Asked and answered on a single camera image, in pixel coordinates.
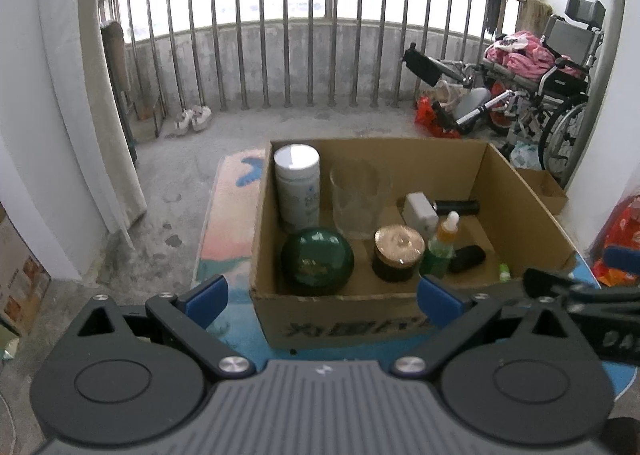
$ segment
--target white sneaker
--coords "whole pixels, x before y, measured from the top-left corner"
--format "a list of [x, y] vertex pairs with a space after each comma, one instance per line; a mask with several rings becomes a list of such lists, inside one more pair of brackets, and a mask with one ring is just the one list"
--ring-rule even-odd
[[193, 115], [191, 116], [191, 125], [193, 130], [199, 132], [207, 128], [211, 119], [211, 109], [207, 106], [194, 107]]
[[189, 125], [191, 125], [191, 118], [193, 117], [193, 111], [187, 109], [178, 114], [175, 118], [175, 135], [183, 136], [189, 131]]

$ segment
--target concrete floor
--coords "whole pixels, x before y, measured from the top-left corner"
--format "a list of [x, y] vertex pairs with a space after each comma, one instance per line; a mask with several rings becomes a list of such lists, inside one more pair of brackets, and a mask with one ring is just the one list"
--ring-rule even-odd
[[[120, 304], [134, 304], [158, 292], [183, 292], [190, 286], [220, 159], [270, 139], [420, 136], [413, 118], [408, 106], [370, 109], [365, 101], [357, 109], [343, 102], [334, 109], [233, 110], [214, 114], [210, 127], [199, 134], [176, 138], [170, 125], [165, 125], [158, 140], [139, 145], [137, 170], [148, 210], [130, 230], [135, 250], [113, 242], [97, 275], [88, 276], [82, 284], [52, 282], [31, 335], [21, 341], [17, 358], [0, 374], [0, 391], [12, 409], [18, 432], [15, 454], [31, 454], [43, 440], [29, 404], [31, 378], [92, 295], [106, 292]], [[640, 385], [634, 384], [619, 399], [614, 415], [640, 419]], [[0, 403], [0, 454], [9, 453], [11, 441], [8, 417]]]

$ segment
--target round jar with wooden lid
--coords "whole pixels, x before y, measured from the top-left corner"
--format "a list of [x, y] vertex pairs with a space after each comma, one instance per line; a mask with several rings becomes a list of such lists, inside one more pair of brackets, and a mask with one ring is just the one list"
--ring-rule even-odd
[[420, 264], [424, 239], [409, 226], [384, 226], [374, 236], [371, 267], [384, 281], [407, 281]]

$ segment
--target glass cup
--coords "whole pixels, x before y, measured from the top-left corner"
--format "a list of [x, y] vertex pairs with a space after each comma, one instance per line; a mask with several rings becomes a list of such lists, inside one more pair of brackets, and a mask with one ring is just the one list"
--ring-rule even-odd
[[391, 191], [389, 172], [364, 159], [338, 159], [330, 177], [335, 227], [350, 239], [372, 238]]

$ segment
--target dropper bottle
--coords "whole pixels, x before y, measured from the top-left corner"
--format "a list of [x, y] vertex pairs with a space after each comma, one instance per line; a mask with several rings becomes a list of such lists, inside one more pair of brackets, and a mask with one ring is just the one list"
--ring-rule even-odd
[[449, 262], [454, 256], [453, 242], [458, 232], [460, 215], [452, 211], [431, 237], [424, 258], [420, 264], [420, 276], [432, 275], [443, 278], [447, 273]]

